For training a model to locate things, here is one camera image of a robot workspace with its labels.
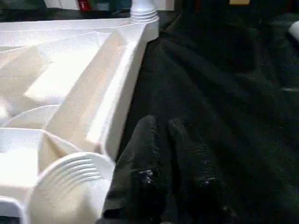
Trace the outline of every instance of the white plastic post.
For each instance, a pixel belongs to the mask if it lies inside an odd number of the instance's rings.
[[[289,32],[297,41],[299,41],[299,21],[295,22],[291,28],[289,29]]]
[[[131,21],[151,23],[159,19],[152,0],[132,0]]]

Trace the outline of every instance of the plastic compartment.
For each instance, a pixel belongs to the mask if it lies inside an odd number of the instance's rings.
[[[116,157],[146,44],[157,35],[157,17],[0,23],[0,195],[23,204],[39,178],[78,152]],[[28,214],[38,210],[32,195],[27,202]]]
[[[114,163],[95,153],[75,153],[40,176],[25,203],[31,224],[95,223],[101,216]]]
[[[0,196],[0,223],[29,224],[23,206],[13,198]]]

